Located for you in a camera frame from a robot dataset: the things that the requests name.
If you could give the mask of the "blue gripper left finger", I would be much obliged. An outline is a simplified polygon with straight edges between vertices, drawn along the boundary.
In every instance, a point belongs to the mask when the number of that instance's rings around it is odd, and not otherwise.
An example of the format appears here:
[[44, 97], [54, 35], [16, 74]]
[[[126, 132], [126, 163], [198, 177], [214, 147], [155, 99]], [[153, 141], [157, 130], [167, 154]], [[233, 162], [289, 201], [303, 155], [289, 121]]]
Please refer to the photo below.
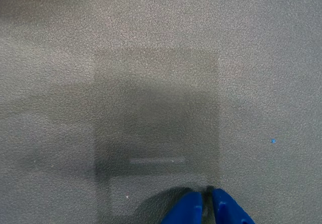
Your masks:
[[201, 224], [203, 198], [200, 192], [185, 194], [167, 213], [162, 224]]

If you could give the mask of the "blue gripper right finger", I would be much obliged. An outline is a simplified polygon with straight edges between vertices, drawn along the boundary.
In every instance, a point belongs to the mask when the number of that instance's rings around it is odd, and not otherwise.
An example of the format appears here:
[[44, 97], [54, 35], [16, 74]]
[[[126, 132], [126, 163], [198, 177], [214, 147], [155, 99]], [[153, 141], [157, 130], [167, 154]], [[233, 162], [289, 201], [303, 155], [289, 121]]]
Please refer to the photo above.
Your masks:
[[255, 224], [252, 218], [224, 190], [212, 190], [214, 217], [217, 224]]

